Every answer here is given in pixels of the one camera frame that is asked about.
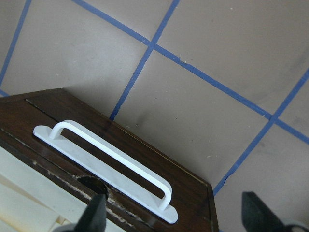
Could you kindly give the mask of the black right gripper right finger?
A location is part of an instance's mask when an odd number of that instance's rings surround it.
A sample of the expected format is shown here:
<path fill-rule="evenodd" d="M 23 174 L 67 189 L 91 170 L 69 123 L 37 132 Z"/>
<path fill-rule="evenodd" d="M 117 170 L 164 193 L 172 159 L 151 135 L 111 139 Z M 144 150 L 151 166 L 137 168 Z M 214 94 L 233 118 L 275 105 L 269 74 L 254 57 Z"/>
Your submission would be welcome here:
<path fill-rule="evenodd" d="M 281 232 L 282 221 L 254 193 L 242 193 L 242 224 L 247 232 Z"/>

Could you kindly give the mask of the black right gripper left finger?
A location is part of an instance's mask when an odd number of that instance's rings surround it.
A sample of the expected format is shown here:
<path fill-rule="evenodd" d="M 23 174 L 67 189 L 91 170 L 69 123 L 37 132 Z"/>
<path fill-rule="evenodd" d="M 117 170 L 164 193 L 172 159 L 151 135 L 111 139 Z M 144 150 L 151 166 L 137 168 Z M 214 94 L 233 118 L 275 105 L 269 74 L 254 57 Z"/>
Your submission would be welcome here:
<path fill-rule="evenodd" d="M 107 221 L 106 200 L 107 197 L 105 194 L 95 195 L 91 199 L 75 226 L 76 232 L 105 231 Z"/>

